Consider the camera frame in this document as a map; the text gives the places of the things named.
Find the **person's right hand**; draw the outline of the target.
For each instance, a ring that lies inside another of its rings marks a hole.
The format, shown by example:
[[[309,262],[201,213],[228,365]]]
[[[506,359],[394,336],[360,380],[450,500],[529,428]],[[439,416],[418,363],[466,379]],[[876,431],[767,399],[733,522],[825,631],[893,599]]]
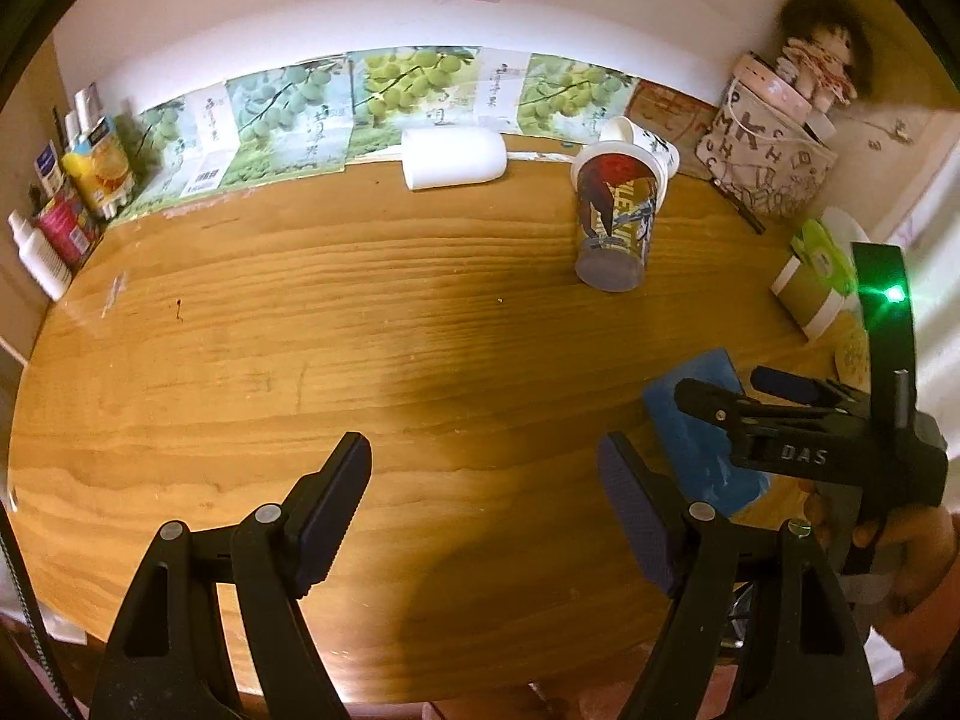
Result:
[[[958,635],[957,512],[944,505],[901,507],[884,525],[859,525],[853,544],[900,551],[890,591],[867,619],[900,653],[907,673],[928,678]]]

